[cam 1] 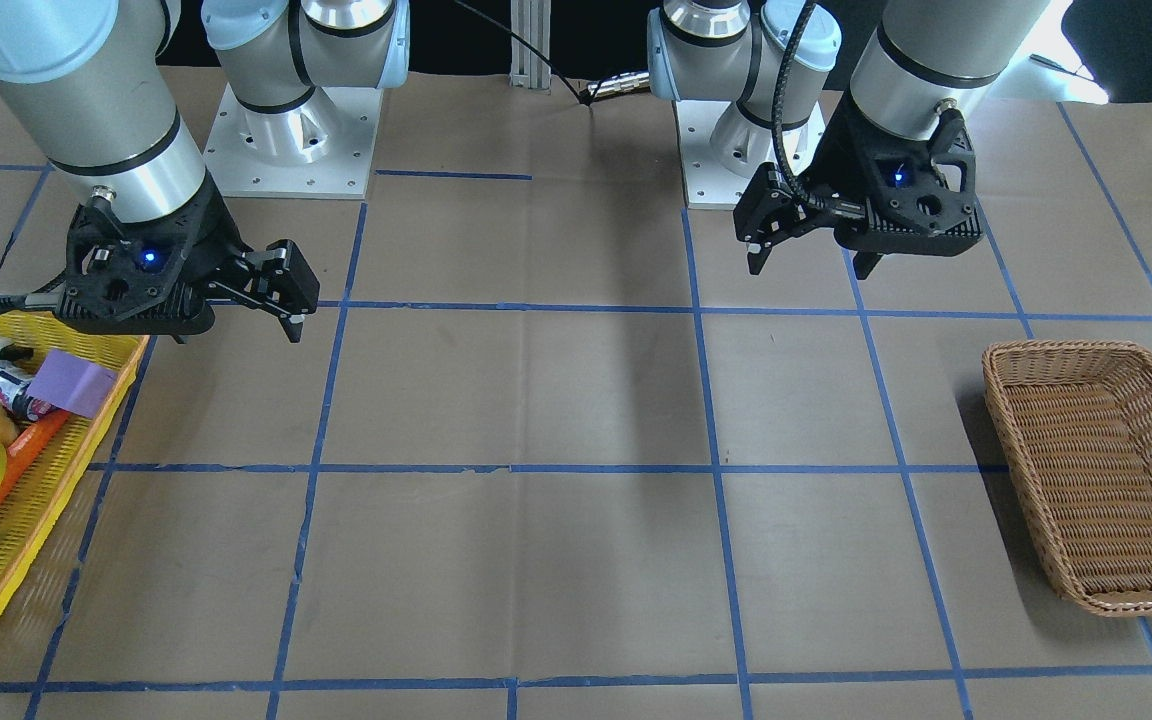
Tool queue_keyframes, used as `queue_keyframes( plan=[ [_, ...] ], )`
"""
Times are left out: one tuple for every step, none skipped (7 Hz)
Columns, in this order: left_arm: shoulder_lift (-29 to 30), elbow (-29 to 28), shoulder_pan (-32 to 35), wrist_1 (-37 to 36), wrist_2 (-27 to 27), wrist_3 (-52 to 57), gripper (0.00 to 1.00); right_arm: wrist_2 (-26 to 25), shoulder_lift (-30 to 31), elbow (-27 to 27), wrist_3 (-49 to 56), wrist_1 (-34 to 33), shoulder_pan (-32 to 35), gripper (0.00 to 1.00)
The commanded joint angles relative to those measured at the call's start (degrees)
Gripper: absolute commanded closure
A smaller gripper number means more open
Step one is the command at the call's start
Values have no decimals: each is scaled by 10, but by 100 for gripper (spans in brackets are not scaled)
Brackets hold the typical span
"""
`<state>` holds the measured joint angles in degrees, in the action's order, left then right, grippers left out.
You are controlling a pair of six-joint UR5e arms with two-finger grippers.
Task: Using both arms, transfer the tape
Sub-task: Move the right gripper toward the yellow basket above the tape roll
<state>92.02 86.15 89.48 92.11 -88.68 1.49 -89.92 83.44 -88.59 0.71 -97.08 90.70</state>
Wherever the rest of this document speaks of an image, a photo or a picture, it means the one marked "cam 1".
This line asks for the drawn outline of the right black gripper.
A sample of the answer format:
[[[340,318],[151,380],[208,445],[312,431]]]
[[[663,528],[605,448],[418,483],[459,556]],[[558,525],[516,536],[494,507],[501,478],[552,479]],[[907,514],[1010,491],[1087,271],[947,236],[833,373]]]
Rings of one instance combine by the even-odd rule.
[[[248,251],[211,174],[191,199],[147,222],[123,222],[116,195],[96,185],[67,232],[67,265],[52,314],[88,334],[187,334],[211,328],[209,300],[275,316],[302,340],[320,297],[319,279],[296,242]]]

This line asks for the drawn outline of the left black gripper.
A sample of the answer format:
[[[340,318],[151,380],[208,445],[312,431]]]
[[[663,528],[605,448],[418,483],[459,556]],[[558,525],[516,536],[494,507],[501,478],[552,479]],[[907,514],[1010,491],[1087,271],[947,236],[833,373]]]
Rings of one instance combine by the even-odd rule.
[[[835,222],[838,245],[856,251],[856,281],[865,281],[884,255],[952,258],[983,238],[977,156],[967,120],[957,108],[933,120],[927,141],[892,135],[846,92],[801,177],[823,200],[859,206],[859,217]],[[783,182],[776,164],[761,162],[733,209],[733,236],[745,247],[748,272],[759,275],[773,247],[803,236],[814,214]]]

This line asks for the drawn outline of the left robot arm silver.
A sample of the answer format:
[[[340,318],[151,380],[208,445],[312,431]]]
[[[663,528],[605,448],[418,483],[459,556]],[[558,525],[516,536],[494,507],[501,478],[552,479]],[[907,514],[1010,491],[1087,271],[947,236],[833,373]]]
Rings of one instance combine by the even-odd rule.
[[[733,234],[758,275],[774,247],[819,228],[865,279],[890,255],[956,258],[983,237],[967,119],[1041,18],[1043,1],[888,1],[801,170],[804,127],[841,28],[814,1],[664,1],[646,20],[653,94],[732,103],[767,146],[748,152]]]

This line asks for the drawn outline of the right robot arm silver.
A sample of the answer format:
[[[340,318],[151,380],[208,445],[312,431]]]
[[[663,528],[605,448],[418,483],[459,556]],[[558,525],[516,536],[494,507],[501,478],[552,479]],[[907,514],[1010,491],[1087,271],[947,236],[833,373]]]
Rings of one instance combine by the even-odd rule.
[[[50,313],[86,334],[183,340],[215,323],[212,301],[274,316],[293,343],[320,283],[291,240],[257,250],[156,60],[179,1],[0,1],[0,99],[79,204],[65,268],[0,314]],[[236,143],[260,194],[289,172],[314,197],[361,192],[367,120],[340,94],[403,85],[407,1],[205,1],[200,20],[234,108],[217,141]]]

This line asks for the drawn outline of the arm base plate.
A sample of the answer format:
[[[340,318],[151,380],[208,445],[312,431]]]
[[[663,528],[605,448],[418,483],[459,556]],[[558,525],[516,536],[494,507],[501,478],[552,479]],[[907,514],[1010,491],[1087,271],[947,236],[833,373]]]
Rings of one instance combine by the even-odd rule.
[[[282,114],[257,113],[225,88],[204,159],[228,199],[364,200],[384,91],[317,88]]]
[[[687,209],[735,209],[755,169],[776,160],[772,132],[742,115],[736,103],[684,100],[673,106]]]

